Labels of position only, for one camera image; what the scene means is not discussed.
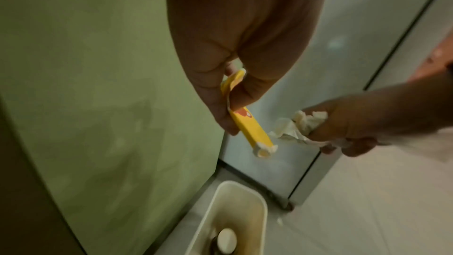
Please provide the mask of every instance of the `bottle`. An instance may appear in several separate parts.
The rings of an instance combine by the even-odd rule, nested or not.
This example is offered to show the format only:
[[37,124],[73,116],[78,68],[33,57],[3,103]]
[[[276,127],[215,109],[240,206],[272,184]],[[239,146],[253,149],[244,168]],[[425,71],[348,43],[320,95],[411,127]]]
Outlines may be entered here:
[[211,255],[233,255],[237,247],[237,237],[230,228],[222,229],[211,242]]

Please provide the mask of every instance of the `hand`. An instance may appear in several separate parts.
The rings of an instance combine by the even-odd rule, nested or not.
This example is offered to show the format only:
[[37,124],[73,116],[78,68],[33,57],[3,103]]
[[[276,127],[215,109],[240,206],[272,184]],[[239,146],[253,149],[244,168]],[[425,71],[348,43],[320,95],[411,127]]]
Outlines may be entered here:
[[[414,82],[330,100],[304,110],[327,111],[329,117],[309,138],[347,139],[343,154],[369,152],[380,137],[426,134],[453,126],[453,77],[443,72]],[[324,147],[324,153],[334,148]]]
[[167,0],[168,23],[181,65],[219,125],[238,128],[220,91],[238,58],[247,70],[230,94],[233,110],[258,100],[297,61],[323,0]]

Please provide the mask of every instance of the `trash bin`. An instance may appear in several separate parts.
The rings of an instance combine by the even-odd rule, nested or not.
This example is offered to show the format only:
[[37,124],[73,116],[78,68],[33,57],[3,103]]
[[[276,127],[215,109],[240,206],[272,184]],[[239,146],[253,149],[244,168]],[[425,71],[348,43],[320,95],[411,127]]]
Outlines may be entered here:
[[210,255],[210,245],[224,228],[237,236],[235,255],[263,255],[268,206],[255,190],[235,181],[222,182],[185,255]]

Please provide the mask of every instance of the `green wall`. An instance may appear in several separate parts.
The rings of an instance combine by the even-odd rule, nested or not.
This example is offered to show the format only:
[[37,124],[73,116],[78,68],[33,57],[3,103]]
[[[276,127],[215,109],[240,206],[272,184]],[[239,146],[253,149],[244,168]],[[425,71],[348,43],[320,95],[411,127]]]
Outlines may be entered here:
[[213,173],[223,136],[179,65],[165,0],[0,9],[1,98],[58,207],[89,255],[142,254]]

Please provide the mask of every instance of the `tile floor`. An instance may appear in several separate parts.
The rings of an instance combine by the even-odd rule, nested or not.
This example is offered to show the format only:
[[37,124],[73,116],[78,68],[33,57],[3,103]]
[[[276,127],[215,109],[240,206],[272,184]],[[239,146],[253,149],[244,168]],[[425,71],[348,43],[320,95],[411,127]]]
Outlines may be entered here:
[[[221,170],[158,255],[183,255]],[[453,162],[381,147],[342,157],[302,206],[291,213],[268,200],[265,255],[446,255],[453,253]]]

